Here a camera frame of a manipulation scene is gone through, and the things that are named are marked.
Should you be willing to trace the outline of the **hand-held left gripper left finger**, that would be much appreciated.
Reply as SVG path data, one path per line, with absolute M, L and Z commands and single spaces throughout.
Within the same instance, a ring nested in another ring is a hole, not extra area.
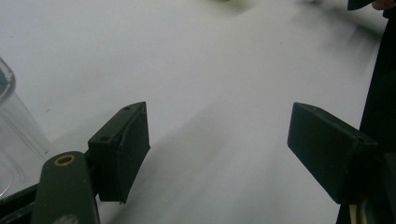
M 119 110 L 89 141 L 91 161 L 99 168 L 102 202 L 126 203 L 137 173 L 149 152 L 147 105 Z

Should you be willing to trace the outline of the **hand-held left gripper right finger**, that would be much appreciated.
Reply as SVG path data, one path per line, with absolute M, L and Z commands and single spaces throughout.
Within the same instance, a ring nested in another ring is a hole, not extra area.
M 288 147 L 336 203 L 356 203 L 367 192 L 378 143 L 329 112 L 292 107 Z

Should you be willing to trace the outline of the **clear plastic container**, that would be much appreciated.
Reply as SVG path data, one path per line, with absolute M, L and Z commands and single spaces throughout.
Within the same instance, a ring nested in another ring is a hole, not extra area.
M 56 154 L 15 90 L 15 75 L 0 57 L 0 200 L 36 184 Z

